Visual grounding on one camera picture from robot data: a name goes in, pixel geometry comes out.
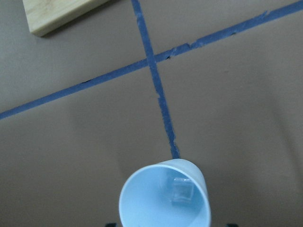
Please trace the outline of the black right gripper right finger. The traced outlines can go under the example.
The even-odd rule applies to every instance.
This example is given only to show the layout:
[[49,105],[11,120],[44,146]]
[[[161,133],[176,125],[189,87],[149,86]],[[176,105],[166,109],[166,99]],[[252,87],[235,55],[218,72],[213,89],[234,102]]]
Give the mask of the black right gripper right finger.
[[225,227],[237,227],[237,224],[235,223],[228,223],[225,225]]

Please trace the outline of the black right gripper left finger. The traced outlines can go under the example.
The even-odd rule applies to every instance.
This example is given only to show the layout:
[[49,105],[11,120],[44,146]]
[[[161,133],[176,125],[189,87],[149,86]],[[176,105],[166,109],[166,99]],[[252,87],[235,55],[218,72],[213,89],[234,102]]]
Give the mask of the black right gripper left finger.
[[105,227],[116,227],[116,223],[107,223]]

